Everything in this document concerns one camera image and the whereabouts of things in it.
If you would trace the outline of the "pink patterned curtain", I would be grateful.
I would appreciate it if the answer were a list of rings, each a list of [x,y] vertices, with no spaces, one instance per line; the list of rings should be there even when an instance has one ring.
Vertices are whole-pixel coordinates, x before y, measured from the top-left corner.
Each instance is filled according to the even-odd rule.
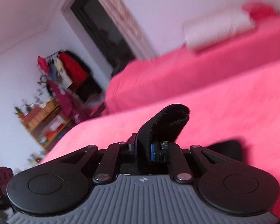
[[[98,0],[138,59],[158,56],[123,0]]]

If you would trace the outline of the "folded pink blanket stack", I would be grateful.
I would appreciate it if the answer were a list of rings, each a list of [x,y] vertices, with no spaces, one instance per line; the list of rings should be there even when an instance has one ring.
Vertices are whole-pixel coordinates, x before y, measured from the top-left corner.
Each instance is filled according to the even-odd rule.
[[[279,16],[279,12],[271,4],[260,0],[251,0],[244,3],[241,8],[255,21]]]

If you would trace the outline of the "wooden shelf with boxes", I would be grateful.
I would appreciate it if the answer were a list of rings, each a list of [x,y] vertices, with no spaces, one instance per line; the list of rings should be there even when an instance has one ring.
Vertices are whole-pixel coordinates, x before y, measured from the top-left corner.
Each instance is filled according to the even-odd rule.
[[[59,102],[53,98],[42,105],[30,105],[25,113],[25,105],[15,106],[15,115],[26,131],[45,152],[49,152],[60,139],[75,126],[61,109]]]

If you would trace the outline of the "pink-covered far bed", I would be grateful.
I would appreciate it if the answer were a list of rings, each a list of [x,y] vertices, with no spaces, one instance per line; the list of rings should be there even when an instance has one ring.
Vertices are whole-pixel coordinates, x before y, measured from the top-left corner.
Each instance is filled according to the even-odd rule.
[[[154,60],[130,62],[105,96],[108,113],[149,105],[280,59],[280,16],[200,52],[182,46]]]

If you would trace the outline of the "dark window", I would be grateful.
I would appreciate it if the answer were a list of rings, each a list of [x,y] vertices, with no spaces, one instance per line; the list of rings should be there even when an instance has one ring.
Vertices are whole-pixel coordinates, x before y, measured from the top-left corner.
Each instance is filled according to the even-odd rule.
[[[135,59],[123,35],[98,0],[75,0],[71,10],[112,66],[111,77]]]

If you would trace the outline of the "hanging clothes on rack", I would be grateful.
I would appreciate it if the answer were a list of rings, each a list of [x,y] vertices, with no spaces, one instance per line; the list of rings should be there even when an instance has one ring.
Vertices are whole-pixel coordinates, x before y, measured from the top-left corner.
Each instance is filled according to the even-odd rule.
[[[37,68],[41,72],[39,85],[50,79],[75,93],[83,103],[102,94],[91,69],[71,51],[57,51],[45,58],[38,56]]]

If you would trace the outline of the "black knit pants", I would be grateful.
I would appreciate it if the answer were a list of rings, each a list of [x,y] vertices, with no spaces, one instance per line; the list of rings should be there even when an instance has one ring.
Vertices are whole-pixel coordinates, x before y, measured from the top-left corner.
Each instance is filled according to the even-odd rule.
[[[162,109],[139,129],[136,164],[140,175],[166,175],[169,173],[167,164],[151,162],[151,145],[164,141],[175,143],[189,118],[190,109],[187,106],[172,104]],[[237,139],[214,143],[206,148],[237,161],[244,161],[242,144]],[[200,177],[205,171],[198,166],[193,154],[183,154],[194,177]]]

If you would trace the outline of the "maroon hanging garment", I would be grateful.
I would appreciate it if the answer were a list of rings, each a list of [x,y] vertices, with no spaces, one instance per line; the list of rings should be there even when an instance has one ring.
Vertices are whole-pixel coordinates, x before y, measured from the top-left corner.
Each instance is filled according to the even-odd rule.
[[[72,94],[50,79],[47,80],[46,87],[51,96],[55,95],[66,118],[74,120],[76,124],[90,119],[88,112],[82,109],[80,103]]]

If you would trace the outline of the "folded cream quilt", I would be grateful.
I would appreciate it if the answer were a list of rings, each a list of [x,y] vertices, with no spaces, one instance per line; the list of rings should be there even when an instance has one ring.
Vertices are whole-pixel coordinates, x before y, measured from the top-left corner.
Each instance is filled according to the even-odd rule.
[[[193,51],[214,46],[253,29],[255,21],[241,9],[221,10],[182,25],[185,45]]]

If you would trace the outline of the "pink blanket on near bed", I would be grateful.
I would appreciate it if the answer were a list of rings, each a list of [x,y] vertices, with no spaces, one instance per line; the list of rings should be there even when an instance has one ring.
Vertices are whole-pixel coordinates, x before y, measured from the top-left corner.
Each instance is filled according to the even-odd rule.
[[[190,119],[177,140],[182,148],[238,138],[247,162],[269,172],[280,184],[280,60],[178,97],[83,122],[66,133],[44,161],[88,145],[104,149],[125,141],[171,104],[190,109]],[[273,212],[280,217],[280,197]]]

